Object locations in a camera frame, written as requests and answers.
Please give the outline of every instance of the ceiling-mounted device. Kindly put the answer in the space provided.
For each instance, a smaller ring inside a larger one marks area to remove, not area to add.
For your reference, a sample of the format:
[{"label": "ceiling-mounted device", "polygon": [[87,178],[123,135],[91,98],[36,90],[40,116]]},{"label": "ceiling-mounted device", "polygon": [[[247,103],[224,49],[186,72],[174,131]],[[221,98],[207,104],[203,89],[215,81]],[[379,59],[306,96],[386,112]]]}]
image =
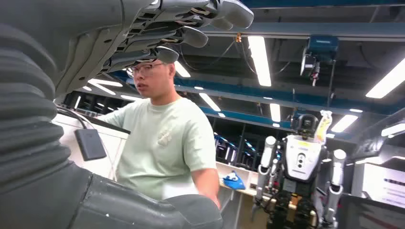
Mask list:
[{"label": "ceiling-mounted device", "polygon": [[338,51],[339,39],[334,36],[312,35],[304,48],[301,63],[301,76],[309,76],[312,86],[319,79],[320,64],[332,64]]}]

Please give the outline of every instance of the cable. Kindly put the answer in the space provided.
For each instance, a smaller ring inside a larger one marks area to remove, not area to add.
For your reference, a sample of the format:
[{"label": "cable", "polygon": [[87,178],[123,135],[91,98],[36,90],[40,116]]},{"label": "cable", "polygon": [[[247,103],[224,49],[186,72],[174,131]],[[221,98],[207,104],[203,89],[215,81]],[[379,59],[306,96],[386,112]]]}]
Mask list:
[{"label": "cable", "polygon": [[189,65],[189,63],[185,60],[184,55],[183,55],[183,51],[181,49],[181,46],[179,47],[179,52],[181,55],[181,58],[183,59],[184,63],[191,69],[193,70],[204,70],[209,68],[210,66],[212,66],[213,64],[215,64],[216,62],[218,62],[221,58],[223,58],[225,56],[225,54],[229,51],[229,49],[231,49],[232,45],[235,43],[235,41],[232,41],[232,43],[228,46],[228,48],[225,49],[225,51],[218,57],[216,58],[214,61],[212,61],[210,64],[206,65],[205,67],[202,68],[194,68],[192,66]]},{"label": "cable", "polygon": [[[60,110],[66,111],[66,112],[68,112],[68,113],[74,115],[75,117],[78,117],[78,120],[79,120],[79,122],[83,125],[83,128],[84,128],[84,129],[87,129],[87,127],[86,127],[86,125],[83,123],[82,119],[83,119],[84,121],[86,121],[87,124],[88,124],[92,129],[96,130],[96,128],[94,128],[93,124],[92,124],[87,118],[85,118],[83,115],[81,115],[81,114],[79,114],[79,113],[77,113],[77,112],[71,111],[71,110],[69,110],[69,109],[66,109],[66,108],[64,108],[64,107],[60,107],[60,106],[56,106],[56,107],[57,107],[58,109],[60,109]],[[101,140],[101,144],[103,145],[104,149],[106,150],[107,147],[106,147],[106,145],[104,145],[104,142],[103,142],[102,140]],[[108,160],[110,161],[111,170],[112,170],[112,172],[113,172],[113,179],[114,179],[114,181],[117,181],[116,171],[115,171],[115,169],[114,169],[114,163],[113,163],[113,161],[111,160],[110,155],[109,155],[108,153],[107,153],[107,157],[108,157]]]},{"label": "cable", "polygon": [[367,60],[367,57],[366,57],[366,55],[364,54],[364,51],[363,51],[363,45],[362,45],[362,44],[359,45],[359,51],[360,51],[360,54],[361,54],[362,57],[363,57],[363,60],[366,61],[366,63],[367,63],[370,67],[375,68],[375,69],[379,69],[378,67],[376,67],[374,64],[372,64],[370,61]]}]

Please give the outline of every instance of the fluorescent light tube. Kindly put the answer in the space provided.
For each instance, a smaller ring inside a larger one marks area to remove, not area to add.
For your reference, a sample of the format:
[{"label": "fluorescent light tube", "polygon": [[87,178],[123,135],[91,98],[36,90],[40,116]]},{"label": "fluorescent light tube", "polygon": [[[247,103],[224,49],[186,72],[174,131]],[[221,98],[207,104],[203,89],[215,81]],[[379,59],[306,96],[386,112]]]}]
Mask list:
[{"label": "fluorescent light tube", "polygon": [[88,86],[84,86],[83,89],[85,89],[87,91],[91,91],[91,88],[89,88]]},{"label": "fluorescent light tube", "polygon": [[201,98],[216,112],[220,112],[221,109],[214,103],[214,101],[206,94],[200,93]]},{"label": "fluorescent light tube", "polygon": [[99,89],[107,92],[108,94],[116,95],[115,92],[111,91],[110,89],[108,89],[106,87],[103,87],[103,86],[99,85],[98,83],[91,82],[91,80],[89,80],[89,84],[91,84],[91,85],[93,85],[95,87],[98,87]]},{"label": "fluorescent light tube", "polygon": [[188,73],[188,71],[178,62],[174,62],[174,67],[176,68],[176,71],[178,74],[180,74],[184,78],[190,78],[191,75]]},{"label": "fluorescent light tube", "polygon": [[394,67],[380,82],[378,82],[366,97],[381,99],[405,80],[405,59]]},{"label": "fluorescent light tube", "polygon": [[121,95],[121,98],[123,98],[123,99],[128,99],[128,100],[132,100],[132,101],[142,100],[142,98],[133,97],[133,96],[124,95],[124,94]]},{"label": "fluorescent light tube", "polygon": [[381,136],[388,136],[405,130],[405,123],[396,124],[381,131]]},{"label": "fluorescent light tube", "polygon": [[103,85],[110,85],[110,86],[114,86],[114,87],[122,87],[122,84],[120,84],[118,82],[114,82],[114,81],[108,81],[108,80],[91,79],[91,80],[89,80],[89,83],[90,82],[103,84]]},{"label": "fluorescent light tube", "polygon": [[362,113],[363,112],[362,110],[359,110],[359,109],[350,109],[350,111],[351,112],[357,112],[357,113]]},{"label": "fluorescent light tube", "polygon": [[278,104],[270,104],[270,113],[271,113],[271,120],[273,122],[280,122],[280,105]]},{"label": "fluorescent light tube", "polygon": [[262,86],[271,86],[270,70],[267,61],[266,44],[264,37],[248,36],[253,63],[255,64],[257,78]]},{"label": "fluorescent light tube", "polygon": [[335,133],[343,132],[347,127],[349,127],[354,121],[356,121],[359,117],[351,114],[345,115],[338,123],[333,126],[331,131]]},{"label": "fluorescent light tube", "polygon": [[75,104],[75,109],[77,109],[77,107],[79,106],[79,102],[80,102],[80,99],[81,99],[81,98],[82,98],[81,96],[79,96],[79,97],[77,98],[76,104]]}]

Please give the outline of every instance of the blue object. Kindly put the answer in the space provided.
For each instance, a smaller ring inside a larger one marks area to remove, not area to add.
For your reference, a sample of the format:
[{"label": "blue object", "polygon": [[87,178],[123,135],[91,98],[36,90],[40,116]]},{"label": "blue object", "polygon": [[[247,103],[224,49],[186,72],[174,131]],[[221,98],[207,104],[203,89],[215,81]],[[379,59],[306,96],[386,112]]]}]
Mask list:
[{"label": "blue object", "polygon": [[402,0],[241,0],[249,8],[404,5]]},{"label": "blue object", "polygon": [[238,190],[238,189],[246,189],[242,179],[236,174],[235,171],[228,174],[226,177],[223,178],[224,185],[230,187],[231,189]]},{"label": "blue object", "polygon": [[321,62],[330,62],[338,52],[339,39],[334,36],[312,35],[309,37],[307,53]]}]

